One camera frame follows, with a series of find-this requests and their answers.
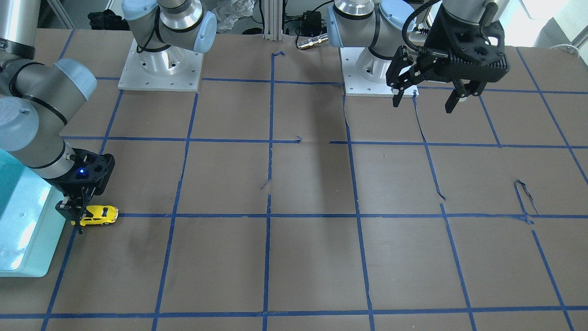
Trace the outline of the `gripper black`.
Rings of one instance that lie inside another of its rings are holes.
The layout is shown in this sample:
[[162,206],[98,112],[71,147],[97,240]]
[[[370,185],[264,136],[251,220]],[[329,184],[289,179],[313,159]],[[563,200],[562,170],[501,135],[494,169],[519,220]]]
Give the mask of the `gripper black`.
[[53,187],[65,195],[55,209],[66,220],[73,222],[82,235],[81,220],[94,195],[102,195],[115,167],[111,154],[96,154],[86,149],[73,149],[73,166],[62,176],[49,179]]
[[445,103],[445,111],[451,114],[459,102],[479,96],[485,82],[500,81],[510,71],[499,21],[505,7],[441,5],[424,43],[429,53],[413,58],[407,46],[395,52],[386,72],[393,107],[399,107],[410,86],[424,80],[453,81],[454,90]]

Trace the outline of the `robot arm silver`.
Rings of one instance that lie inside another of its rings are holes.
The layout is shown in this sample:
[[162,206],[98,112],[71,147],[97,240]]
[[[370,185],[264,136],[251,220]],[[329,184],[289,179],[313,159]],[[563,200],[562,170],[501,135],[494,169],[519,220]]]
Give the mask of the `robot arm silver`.
[[403,0],[336,0],[326,21],[329,43],[338,48],[363,47],[390,61],[385,73],[393,107],[405,91],[423,81],[454,85],[445,103],[451,113],[469,96],[479,96],[488,83],[509,71],[500,17],[506,0],[441,0],[424,44],[414,44],[417,17],[435,4],[418,8]]
[[[122,12],[147,61],[173,48],[204,54],[218,20],[199,0],[124,0]],[[82,232],[88,205],[101,195],[115,167],[111,154],[72,148],[61,130],[97,87],[75,59],[51,66],[35,61],[40,1],[1,2],[1,149],[63,193],[56,210]]]

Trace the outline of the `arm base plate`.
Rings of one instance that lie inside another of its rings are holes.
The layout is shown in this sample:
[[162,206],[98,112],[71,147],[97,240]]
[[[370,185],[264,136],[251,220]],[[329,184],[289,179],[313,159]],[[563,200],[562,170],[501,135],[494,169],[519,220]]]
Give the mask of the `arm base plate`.
[[204,55],[171,46],[162,52],[137,52],[132,41],[118,88],[125,91],[197,92]]
[[339,52],[346,96],[393,97],[386,83],[390,60],[374,56],[366,47],[344,47]]

